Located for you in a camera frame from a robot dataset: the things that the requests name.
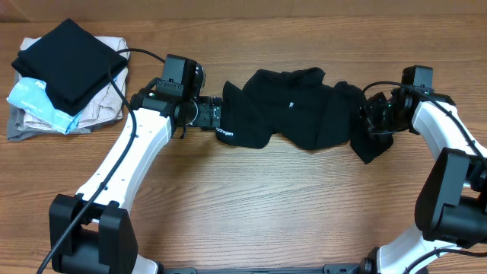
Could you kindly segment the black polo shirt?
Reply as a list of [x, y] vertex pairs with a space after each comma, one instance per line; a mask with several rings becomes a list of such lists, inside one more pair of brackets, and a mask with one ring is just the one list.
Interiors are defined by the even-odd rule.
[[366, 103], [364, 92], [340, 81], [323, 83], [320, 68], [294, 72], [258, 70], [239, 88], [223, 88], [218, 141], [227, 145], [264, 148], [272, 135], [283, 134], [305, 150], [350, 143], [366, 164], [388, 150], [393, 138], [373, 139], [358, 111]]

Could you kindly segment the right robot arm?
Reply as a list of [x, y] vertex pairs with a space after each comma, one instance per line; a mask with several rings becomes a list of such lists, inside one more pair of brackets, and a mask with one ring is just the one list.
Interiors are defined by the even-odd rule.
[[486, 149], [461, 122], [456, 104], [433, 88], [433, 69], [414, 65], [392, 82], [391, 96], [377, 93], [358, 111], [351, 147], [368, 164], [408, 131], [426, 142], [434, 166], [415, 203], [415, 223], [394, 241], [375, 247], [356, 273], [426, 273], [446, 253], [486, 242]]

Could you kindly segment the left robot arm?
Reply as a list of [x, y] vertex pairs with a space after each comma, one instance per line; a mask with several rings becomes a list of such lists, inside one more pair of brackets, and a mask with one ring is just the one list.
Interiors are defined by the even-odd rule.
[[204, 68], [167, 55], [161, 77], [131, 100], [129, 115], [95, 174], [73, 196], [59, 194], [49, 208], [47, 265], [59, 273], [162, 273], [161, 263], [140, 255], [130, 219], [135, 196], [158, 152], [178, 128], [216, 129], [221, 98], [202, 96]]

